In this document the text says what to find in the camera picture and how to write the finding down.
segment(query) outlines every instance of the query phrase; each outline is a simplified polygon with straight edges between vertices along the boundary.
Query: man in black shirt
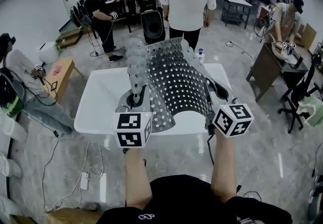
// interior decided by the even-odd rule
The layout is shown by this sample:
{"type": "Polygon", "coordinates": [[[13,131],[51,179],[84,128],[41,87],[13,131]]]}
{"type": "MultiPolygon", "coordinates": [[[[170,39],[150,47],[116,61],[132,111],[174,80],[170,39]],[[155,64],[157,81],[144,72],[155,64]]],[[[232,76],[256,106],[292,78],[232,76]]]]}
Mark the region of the man in black shirt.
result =
{"type": "Polygon", "coordinates": [[[104,52],[109,56],[109,61],[116,62],[123,56],[112,54],[116,48],[113,40],[112,16],[103,0],[84,0],[84,6],[92,21],[92,27],[99,34],[104,52]]]}
{"type": "Polygon", "coordinates": [[[127,206],[106,211],[97,224],[253,223],[251,220],[291,224],[288,212],[253,198],[236,196],[234,138],[227,139],[218,130],[215,135],[211,184],[186,175],[162,177],[149,183],[140,149],[128,150],[125,154],[127,206]]]}

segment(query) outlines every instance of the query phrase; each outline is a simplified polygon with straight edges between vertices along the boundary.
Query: tiled floor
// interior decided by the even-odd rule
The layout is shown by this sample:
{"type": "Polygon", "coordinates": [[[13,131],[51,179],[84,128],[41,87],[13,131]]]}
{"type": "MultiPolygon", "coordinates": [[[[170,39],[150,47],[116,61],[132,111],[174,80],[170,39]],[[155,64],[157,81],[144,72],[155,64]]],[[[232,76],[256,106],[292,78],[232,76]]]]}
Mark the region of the tiled floor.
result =
{"type": "MultiPolygon", "coordinates": [[[[217,9],[217,19],[209,28],[202,28],[197,49],[203,48],[206,53],[205,63],[221,63],[229,77],[233,92],[243,102],[248,103],[255,121],[244,137],[236,139],[236,173],[237,182],[242,191],[258,191],[262,201],[279,206],[289,211],[294,223],[306,222],[307,199],[312,186],[311,172],[314,166],[316,147],[322,142],[322,128],[307,126],[299,132],[297,123],[292,134],[287,133],[290,117],[277,114],[282,107],[280,97],[286,91],[282,81],[263,96],[259,103],[255,102],[252,82],[246,82],[246,76],[253,64],[246,53],[225,43],[232,41],[248,52],[254,59],[262,44],[256,39],[253,24],[257,13],[254,6],[247,29],[242,26],[228,25],[219,20],[221,10],[217,9]]],[[[132,26],[129,34],[126,26],[115,26],[114,37],[117,46],[125,46],[129,37],[143,40],[140,25],[132,26]]],[[[297,49],[309,66],[309,54],[297,49]]],[[[77,68],[85,75],[85,79],[77,73],[71,76],[63,106],[74,117],[86,79],[93,70],[125,67],[126,61],[110,64],[105,55],[92,58],[89,56],[93,47],[86,35],[80,42],[64,51],[63,57],[73,57],[77,68]]],[[[314,81],[323,83],[320,73],[315,73],[314,81]]],[[[22,117],[23,125],[28,126],[28,139],[25,142],[14,142],[12,158],[21,166],[23,178],[11,178],[10,192],[12,199],[21,207],[26,215],[35,217],[39,223],[44,216],[44,201],[41,189],[43,167],[52,153],[56,139],[53,134],[35,121],[22,117]]],[[[65,195],[73,190],[79,179],[85,160],[87,137],[78,134],[62,136],[51,164],[46,168],[44,190],[46,208],[50,209],[65,195]]],[[[189,174],[210,181],[212,163],[206,144],[207,136],[181,136],[169,139],[154,137],[144,149],[147,159],[147,171],[151,180],[176,174],[189,174]]],[[[108,148],[101,147],[105,175],[100,181],[91,181],[89,190],[82,191],[83,201],[100,202],[103,208],[124,204],[124,169],[123,154],[116,148],[114,137],[108,148]]],[[[318,153],[317,169],[322,170],[320,161],[323,151],[318,153]]],[[[86,167],[100,163],[99,147],[96,143],[89,146],[86,167]]],[[[81,199],[79,188],[69,197],[74,205],[81,199]]]]}

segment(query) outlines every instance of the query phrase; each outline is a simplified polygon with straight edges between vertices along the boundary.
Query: black shirt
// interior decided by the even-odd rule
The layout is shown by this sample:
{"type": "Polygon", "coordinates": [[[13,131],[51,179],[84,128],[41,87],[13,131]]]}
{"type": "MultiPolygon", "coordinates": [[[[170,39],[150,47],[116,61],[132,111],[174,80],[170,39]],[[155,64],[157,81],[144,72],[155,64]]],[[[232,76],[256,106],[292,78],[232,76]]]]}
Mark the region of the black shirt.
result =
{"type": "Polygon", "coordinates": [[[223,204],[214,196],[209,183],[195,177],[163,177],[152,181],[150,186],[153,198],[143,210],[114,208],[106,211],[97,224],[144,221],[236,224],[239,223],[237,216],[261,220],[265,224],[292,223],[288,212],[256,199],[234,197],[223,204]]]}
{"type": "Polygon", "coordinates": [[[92,21],[92,27],[96,31],[100,31],[110,26],[110,21],[99,20],[93,16],[93,12],[97,10],[100,10],[107,15],[110,14],[109,9],[103,0],[84,0],[84,6],[86,7],[90,20],[92,21]]]}

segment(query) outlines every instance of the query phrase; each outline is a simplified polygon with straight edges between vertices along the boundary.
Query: power strip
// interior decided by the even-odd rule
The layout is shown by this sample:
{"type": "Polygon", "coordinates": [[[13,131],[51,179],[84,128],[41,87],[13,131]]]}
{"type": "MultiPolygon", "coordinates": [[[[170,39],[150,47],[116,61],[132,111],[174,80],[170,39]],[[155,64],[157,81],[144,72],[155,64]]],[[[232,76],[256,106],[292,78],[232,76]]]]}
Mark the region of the power strip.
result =
{"type": "Polygon", "coordinates": [[[82,173],[80,187],[82,190],[89,189],[89,174],[88,173],[85,173],[85,172],[82,173]]]}

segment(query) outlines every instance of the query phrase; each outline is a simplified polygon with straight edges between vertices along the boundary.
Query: office chair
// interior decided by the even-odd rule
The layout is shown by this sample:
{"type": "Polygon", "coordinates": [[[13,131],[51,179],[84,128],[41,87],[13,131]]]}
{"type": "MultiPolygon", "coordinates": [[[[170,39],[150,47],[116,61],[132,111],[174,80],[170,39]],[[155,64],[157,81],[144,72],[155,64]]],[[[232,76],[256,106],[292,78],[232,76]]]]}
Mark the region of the office chair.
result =
{"type": "Polygon", "coordinates": [[[315,87],[307,92],[310,82],[314,76],[314,72],[315,72],[315,61],[312,61],[311,68],[309,69],[306,80],[304,81],[304,78],[303,78],[302,82],[293,88],[291,98],[287,96],[285,98],[285,101],[288,101],[291,109],[281,108],[278,110],[279,114],[281,114],[281,112],[286,112],[286,113],[292,114],[293,116],[291,127],[288,130],[289,134],[292,133],[296,119],[300,124],[299,130],[302,130],[304,126],[300,117],[305,117],[305,118],[309,117],[309,113],[301,113],[300,115],[296,113],[298,108],[298,102],[301,101],[304,97],[309,97],[312,93],[314,93],[317,90],[321,94],[323,94],[322,89],[316,83],[314,83],[315,87]]]}

